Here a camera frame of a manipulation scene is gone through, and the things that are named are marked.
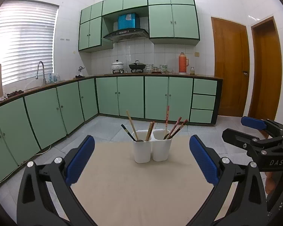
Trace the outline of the person's right hand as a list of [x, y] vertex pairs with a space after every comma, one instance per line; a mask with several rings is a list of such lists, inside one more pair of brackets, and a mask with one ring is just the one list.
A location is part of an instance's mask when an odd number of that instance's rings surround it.
[[279, 178], [276, 177], [275, 173], [273, 172], [266, 172], [266, 181], [265, 181], [265, 192], [267, 194], [271, 194], [278, 183], [280, 182]]

